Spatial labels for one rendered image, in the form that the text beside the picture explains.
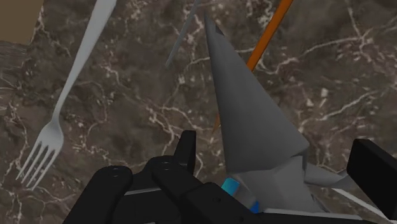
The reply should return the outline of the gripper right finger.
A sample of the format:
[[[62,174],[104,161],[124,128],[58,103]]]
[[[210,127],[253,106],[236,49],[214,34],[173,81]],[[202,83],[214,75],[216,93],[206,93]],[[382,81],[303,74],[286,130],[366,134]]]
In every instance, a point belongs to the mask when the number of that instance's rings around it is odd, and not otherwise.
[[[355,139],[347,173],[390,220],[397,221],[397,159],[369,139]]]

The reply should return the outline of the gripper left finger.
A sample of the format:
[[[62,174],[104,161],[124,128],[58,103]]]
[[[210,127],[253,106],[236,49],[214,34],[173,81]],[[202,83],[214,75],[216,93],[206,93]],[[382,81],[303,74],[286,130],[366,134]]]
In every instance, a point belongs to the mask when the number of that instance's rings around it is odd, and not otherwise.
[[[184,224],[179,209],[152,180],[154,166],[177,162],[194,172],[196,132],[182,132],[173,155],[149,159],[137,174],[125,166],[99,169],[62,224]]]

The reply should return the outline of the thin grey rod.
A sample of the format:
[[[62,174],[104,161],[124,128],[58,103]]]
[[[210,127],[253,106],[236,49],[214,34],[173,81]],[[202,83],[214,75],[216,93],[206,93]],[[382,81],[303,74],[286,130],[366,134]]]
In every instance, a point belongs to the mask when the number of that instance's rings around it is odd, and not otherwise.
[[[186,19],[181,31],[179,32],[179,36],[178,36],[176,42],[174,43],[174,46],[172,47],[172,50],[171,50],[171,52],[169,54],[169,57],[168,57],[168,59],[167,59],[167,61],[165,63],[166,67],[170,66],[175,54],[177,54],[178,49],[181,46],[181,43],[182,43],[182,41],[183,41],[183,39],[184,39],[184,37],[185,37],[185,35],[187,33],[188,27],[189,27],[190,23],[193,20],[193,16],[195,15],[195,12],[196,12],[200,2],[201,2],[201,0],[194,0],[193,6],[192,6],[192,8],[191,8],[191,10],[190,10],[190,12],[189,12],[189,14],[187,16],[187,19]]]

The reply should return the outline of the grey pointed cone-shaped object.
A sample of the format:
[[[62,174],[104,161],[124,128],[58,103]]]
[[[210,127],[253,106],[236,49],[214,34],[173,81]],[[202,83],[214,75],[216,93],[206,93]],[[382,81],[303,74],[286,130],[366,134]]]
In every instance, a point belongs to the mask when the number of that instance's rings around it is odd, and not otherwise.
[[[347,167],[334,173],[310,164],[309,142],[286,118],[210,18],[205,34],[218,103],[226,171],[243,188],[229,224],[375,224],[331,213],[310,192],[347,194],[357,185]]]

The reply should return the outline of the orange pencil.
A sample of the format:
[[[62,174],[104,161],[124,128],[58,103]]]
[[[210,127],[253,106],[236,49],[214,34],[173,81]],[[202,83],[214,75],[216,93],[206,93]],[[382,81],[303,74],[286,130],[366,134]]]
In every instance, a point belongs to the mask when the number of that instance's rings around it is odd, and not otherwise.
[[[247,67],[253,71],[261,59],[266,47],[268,46],[272,36],[276,32],[278,26],[282,22],[293,0],[281,0],[267,27],[265,28],[261,38],[258,40],[250,58],[247,60]]]

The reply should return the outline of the silver fork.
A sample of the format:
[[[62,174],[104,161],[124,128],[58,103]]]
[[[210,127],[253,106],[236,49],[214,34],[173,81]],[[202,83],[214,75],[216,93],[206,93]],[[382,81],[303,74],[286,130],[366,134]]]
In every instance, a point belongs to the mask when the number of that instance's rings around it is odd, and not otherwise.
[[[52,117],[41,129],[29,156],[17,175],[17,178],[21,178],[21,182],[31,189],[37,187],[62,149],[64,134],[60,126],[60,112],[74,82],[110,18],[116,2],[117,0],[96,0],[66,83],[54,107]]]

